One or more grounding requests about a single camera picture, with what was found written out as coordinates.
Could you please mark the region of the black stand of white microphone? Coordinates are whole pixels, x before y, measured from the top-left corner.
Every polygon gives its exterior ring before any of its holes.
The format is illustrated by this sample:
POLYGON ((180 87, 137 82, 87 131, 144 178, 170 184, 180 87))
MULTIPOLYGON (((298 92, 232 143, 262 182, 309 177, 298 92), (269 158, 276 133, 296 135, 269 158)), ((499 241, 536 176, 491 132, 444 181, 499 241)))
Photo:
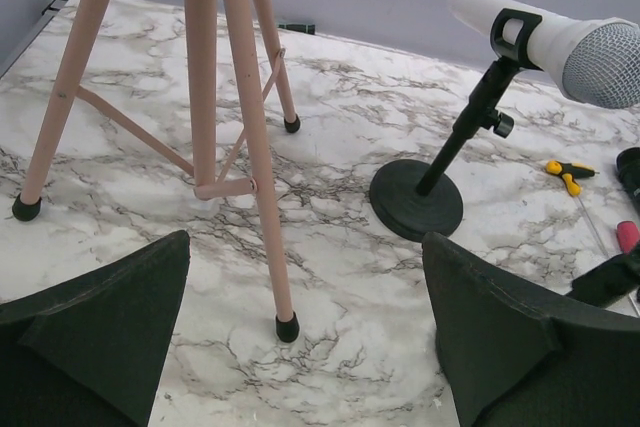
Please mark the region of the black stand of white microphone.
POLYGON ((463 199, 455 183, 445 174, 464 144, 481 128, 505 138, 514 120, 497 110, 497 104, 513 78, 523 70, 534 70, 527 45, 543 16, 504 8, 489 33, 497 55, 469 96, 452 127, 452 133, 433 162, 394 160, 382 166, 369 186, 369 202, 378 219, 400 237, 421 242, 425 234, 450 236, 463 219, 463 199))

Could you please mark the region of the black microphone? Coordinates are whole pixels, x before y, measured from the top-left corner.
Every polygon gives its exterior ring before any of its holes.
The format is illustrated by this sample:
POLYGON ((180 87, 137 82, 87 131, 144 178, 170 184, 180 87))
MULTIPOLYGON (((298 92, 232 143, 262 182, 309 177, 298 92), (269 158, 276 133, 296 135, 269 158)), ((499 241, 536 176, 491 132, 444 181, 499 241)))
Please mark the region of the black microphone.
POLYGON ((617 178, 636 212, 640 211, 640 148, 625 149, 616 157, 617 178))

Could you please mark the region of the white microphone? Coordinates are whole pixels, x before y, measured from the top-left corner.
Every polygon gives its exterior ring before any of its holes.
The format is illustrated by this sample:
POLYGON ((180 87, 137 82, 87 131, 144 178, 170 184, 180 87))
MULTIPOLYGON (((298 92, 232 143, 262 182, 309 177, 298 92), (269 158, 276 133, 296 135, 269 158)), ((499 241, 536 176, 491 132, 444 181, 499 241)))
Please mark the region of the white microphone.
POLYGON ((639 104, 639 26, 576 20, 514 0, 448 0, 452 15, 493 51, 546 72, 563 95, 606 109, 639 104))

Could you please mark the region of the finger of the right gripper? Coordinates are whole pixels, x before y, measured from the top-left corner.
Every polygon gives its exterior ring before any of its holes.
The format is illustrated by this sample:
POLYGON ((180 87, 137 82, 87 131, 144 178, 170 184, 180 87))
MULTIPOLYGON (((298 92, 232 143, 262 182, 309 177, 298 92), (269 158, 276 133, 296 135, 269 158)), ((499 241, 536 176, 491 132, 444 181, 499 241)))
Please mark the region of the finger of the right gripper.
POLYGON ((609 307, 639 286, 639 245, 575 278, 569 297, 595 307, 609 307))

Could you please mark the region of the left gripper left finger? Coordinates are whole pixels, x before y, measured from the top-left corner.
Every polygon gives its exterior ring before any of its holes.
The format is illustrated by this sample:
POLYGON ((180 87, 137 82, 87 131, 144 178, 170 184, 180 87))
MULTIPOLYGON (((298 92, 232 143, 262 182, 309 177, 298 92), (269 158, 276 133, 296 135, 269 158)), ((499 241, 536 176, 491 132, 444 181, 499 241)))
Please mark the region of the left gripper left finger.
POLYGON ((2 304, 2 425, 147 425, 189 266, 179 230, 2 304))

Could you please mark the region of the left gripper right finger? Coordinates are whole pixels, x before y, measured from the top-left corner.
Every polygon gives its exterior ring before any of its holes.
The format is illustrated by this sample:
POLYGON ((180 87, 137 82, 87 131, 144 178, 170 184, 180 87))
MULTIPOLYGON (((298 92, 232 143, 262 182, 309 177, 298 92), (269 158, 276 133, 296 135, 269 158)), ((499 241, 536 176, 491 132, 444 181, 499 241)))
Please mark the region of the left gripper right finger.
POLYGON ((635 426, 639 321, 427 234, 436 353, 463 426, 635 426))

